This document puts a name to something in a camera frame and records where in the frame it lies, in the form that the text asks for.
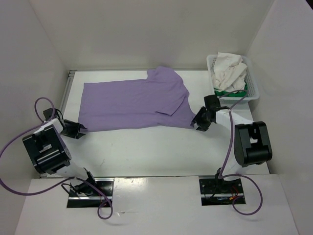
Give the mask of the purple t shirt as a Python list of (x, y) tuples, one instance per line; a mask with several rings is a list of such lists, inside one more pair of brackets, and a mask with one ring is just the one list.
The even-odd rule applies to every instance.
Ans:
[(147, 70), (147, 78), (85, 83), (78, 121), (90, 132), (168, 126), (190, 129), (195, 114), (189, 91), (171, 68)]

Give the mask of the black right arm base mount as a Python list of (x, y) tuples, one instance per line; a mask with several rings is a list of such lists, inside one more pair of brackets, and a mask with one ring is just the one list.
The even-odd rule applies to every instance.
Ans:
[(199, 185), (202, 206), (232, 205), (233, 201), (235, 205), (246, 204), (240, 179), (225, 181), (214, 176), (200, 177)]

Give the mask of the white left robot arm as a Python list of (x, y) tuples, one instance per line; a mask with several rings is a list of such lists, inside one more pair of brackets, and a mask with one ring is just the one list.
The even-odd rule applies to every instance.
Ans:
[(78, 122), (63, 119), (58, 109), (46, 109), (43, 115), (43, 125), (22, 139), (34, 168), (40, 174), (71, 177), (70, 185), (76, 194), (94, 195), (98, 189), (95, 178), (90, 171), (74, 162), (62, 139), (65, 136), (78, 140), (88, 129)]

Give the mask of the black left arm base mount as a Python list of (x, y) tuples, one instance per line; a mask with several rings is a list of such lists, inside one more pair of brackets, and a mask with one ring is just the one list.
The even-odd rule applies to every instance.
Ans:
[[(114, 178), (95, 178), (96, 187), (102, 191), (112, 203)], [(109, 208), (107, 200), (100, 193), (87, 186), (88, 193), (78, 193), (71, 184), (61, 184), (63, 190), (68, 194), (67, 208), (97, 208), (102, 205)]]

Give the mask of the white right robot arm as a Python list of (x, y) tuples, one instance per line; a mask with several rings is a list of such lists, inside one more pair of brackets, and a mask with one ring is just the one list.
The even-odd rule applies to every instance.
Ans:
[(217, 170), (214, 182), (219, 192), (231, 188), (233, 180), (243, 177), (251, 165), (262, 165), (272, 159), (268, 129), (264, 122), (254, 122), (222, 106), (216, 95), (204, 97), (204, 106), (191, 121), (191, 126), (205, 132), (211, 124), (218, 124), (230, 131), (230, 143), (225, 160)]

